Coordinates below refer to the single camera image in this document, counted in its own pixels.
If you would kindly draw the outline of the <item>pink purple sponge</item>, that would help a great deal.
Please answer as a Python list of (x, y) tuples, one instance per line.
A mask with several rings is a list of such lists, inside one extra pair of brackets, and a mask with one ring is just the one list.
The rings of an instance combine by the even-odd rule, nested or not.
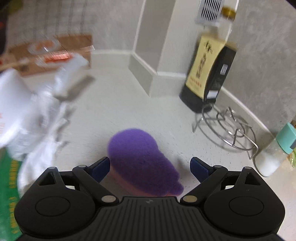
[(107, 154), (110, 173), (127, 192), (136, 196), (179, 196), (180, 175), (147, 132), (130, 128), (116, 133)]

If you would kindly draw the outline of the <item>clear plastic bag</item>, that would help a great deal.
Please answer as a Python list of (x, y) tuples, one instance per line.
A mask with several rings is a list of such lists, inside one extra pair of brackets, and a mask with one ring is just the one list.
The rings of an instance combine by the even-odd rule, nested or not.
[(73, 111), (68, 102), (68, 82), (88, 64), (83, 56), (75, 54), (58, 69), (52, 83), (46, 82), (33, 92), (20, 129), (7, 145), (10, 156), (22, 163), (16, 180), (20, 196), (53, 165), (57, 152), (65, 145), (60, 131), (69, 124)]

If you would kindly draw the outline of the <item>white paper noodle cup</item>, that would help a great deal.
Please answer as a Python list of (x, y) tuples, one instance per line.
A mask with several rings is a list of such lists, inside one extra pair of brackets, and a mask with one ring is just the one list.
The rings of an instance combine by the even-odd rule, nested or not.
[(18, 133), (32, 92), (15, 69), (1, 73), (1, 148)]

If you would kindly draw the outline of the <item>green snack bag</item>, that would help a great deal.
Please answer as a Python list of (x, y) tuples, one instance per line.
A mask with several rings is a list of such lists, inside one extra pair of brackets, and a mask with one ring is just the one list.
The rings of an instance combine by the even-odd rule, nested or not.
[(20, 197), (17, 177), (21, 162), (13, 160), (6, 149), (1, 149), (0, 168), (0, 239), (3, 241), (17, 240), (21, 231), (14, 216), (14, 210)]

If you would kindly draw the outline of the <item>teal lid salt shaker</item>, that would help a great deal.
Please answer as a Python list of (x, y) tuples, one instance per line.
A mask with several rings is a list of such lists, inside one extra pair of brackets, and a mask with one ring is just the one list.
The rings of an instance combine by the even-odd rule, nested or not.
[(287, 123), (278, 132), (275, 139), (255, 156), (254, 165), (263, 177), (269, 177), (294, 149), (295, 127), (291, 123)]

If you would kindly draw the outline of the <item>dark soy sauce bottle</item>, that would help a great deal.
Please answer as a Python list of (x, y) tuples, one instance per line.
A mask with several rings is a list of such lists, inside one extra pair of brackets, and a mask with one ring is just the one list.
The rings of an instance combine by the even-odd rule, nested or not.
[(229, 41), (238, 1), (224, 1), (218, 26), (203, 26), (180, 99), (195, 113), (214, 104), (237, 52)]

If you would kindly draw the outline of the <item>cartoon cook wall sticker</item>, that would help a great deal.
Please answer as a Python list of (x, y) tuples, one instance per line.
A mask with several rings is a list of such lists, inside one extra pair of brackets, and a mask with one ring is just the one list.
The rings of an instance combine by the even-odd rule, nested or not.
[(80, 54), (91, 60), (95, 1), (1, 1), (1, 71), (56, 70)]

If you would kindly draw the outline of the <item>white wall vent grille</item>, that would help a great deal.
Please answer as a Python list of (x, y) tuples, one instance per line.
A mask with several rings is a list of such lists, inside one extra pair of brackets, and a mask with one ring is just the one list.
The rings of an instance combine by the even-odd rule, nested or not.
[(195, 23), (203, 26), (218, 26), (223, 0), (200, 0)]

